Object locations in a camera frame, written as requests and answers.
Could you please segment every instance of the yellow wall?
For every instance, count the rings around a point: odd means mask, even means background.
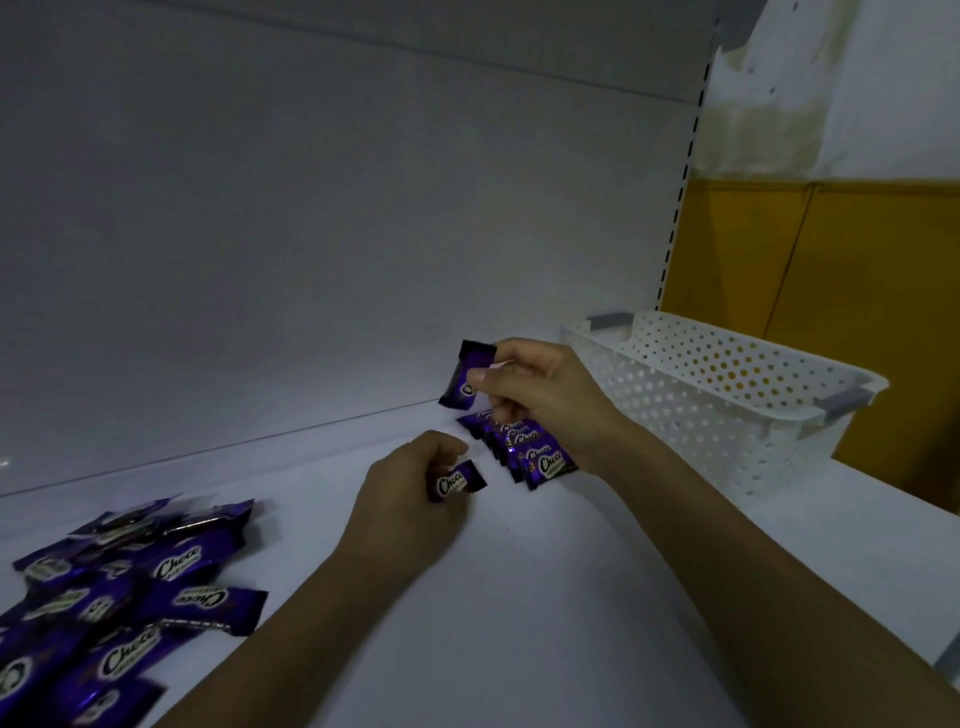
[[[960,474],[960,185],[767,187],[698,185],[664,310],[888,377],[836,457],[948,506]]]
[[[661,308],[762,337],[808,196],[803,184],[691,181]]]

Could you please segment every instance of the pile of chocolate bars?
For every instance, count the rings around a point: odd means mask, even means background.
[[[27,596],[0,615],[0,724],[134,726],[165,688],[139,675],[204,629],[249,635],[266,592],[213,585],[253,501],[94,519],[13,563]]]
[[[577,470],[553,435],[533,420],[498,425],[493,420],[493,410],[487,409],[458,417],[457,422],[475,440],[483,440],[500,465],[510,471],[514,483],[525,482],[532,491],[547,480]]]

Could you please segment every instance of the white plastic basket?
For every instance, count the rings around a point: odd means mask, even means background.
[[[630,327],[629,339],[603,343],[620,327]],[[865,369],[668,313],[594,317],[566,327],[564,340],[621,411],[741,507],[814,473],[853,412],[889,385]]]

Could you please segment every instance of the person's left hand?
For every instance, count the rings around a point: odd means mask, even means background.
[[[462,440],[428,430],[373,463],[337,552],[402,583],[419,576],[450,547],[469,510],[464,492],[431,502],[427,477],[446,473],[466,451]]]

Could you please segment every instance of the hand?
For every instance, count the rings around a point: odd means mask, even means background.
[[[430,502],[426,479],[447,473],[466,451],[462,440],[429,430],[373,463],[336,552],[399,583],[419,576],[450,547],[469,510],[463,492]]]
[[[496,345],[499,369],[471,369],[467,381],[490,396],[505,425],[529,417],[543,425],[589,473],[598,473],[610,439],[634,424],[601,391],[573,349],[530,339]]]

